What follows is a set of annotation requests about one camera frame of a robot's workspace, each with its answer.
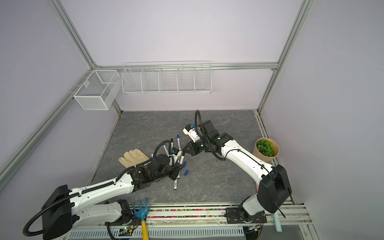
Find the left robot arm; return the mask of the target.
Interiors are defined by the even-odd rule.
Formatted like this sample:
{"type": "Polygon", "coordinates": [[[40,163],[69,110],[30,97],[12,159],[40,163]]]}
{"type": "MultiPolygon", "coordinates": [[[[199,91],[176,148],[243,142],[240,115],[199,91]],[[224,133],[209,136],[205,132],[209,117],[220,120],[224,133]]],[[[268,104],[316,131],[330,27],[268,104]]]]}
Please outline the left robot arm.
{"type": "Polygon", "coordinates": [[[102,202],[148,188],[164,178],[176,180],[184,167],[184,155],[173,145],[173,140],[160,143],[151,157],[138,149],[125,152],[119,159],[125,169],[117,177],[82,188],[69,189],[66,185],[56,188],[41,210],[26,223],[23,234],[55,240],[81,225],[129,225],[133,220],[140,221],[126,200],[115,204],[102,202]]]}

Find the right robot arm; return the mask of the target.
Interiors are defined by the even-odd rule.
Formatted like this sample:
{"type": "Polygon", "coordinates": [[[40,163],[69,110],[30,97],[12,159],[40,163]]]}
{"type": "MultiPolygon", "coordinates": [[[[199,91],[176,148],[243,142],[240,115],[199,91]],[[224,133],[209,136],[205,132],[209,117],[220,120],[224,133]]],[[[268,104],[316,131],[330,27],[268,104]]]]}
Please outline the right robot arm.
{"type": "Polygon", "coordinates": [[[196,156],[208,152],[217,160],[232,161],[255,181],[257,192],[239,205],[239,220],[249,223],[263,211],[274,214],[292,195],[283,166],[266,163],[244,149],[232,136],[219,134],[211,121],[202,121],[200,111],[195,112],[194,123],[187,125],[183,132],[191,141],[182,149],[179,163],[183,162],[186,154],[196,156]]]}

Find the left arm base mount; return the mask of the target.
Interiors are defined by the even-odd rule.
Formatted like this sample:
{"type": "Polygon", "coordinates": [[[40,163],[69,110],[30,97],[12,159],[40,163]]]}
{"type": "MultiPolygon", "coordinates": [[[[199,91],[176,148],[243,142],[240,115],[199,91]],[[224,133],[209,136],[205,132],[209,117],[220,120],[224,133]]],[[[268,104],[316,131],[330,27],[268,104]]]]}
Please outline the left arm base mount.
{"type": "Polygon", "coordinates": [[[130,207],[128,207],[127,209],[122,209],[121,211],[121,216],[111,222],[105,222],[105,226],[131,226],[131,227],[135,227],[135,226],[138,226],[139,225],[139,218],[137,218],[133,211],[131,210],[130,207]]]}

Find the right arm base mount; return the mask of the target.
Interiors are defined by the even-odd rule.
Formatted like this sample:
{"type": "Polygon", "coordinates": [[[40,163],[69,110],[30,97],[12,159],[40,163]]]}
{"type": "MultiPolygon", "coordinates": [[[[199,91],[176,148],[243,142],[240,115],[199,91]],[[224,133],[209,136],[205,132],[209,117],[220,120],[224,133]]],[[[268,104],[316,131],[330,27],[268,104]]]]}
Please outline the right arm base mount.
{"type": "Polygon", "coordinates": [[[265,224],[267,222],[265,212],[249,215],[239,207],[226,208],[225,218],[228,224],[265,224]]]}

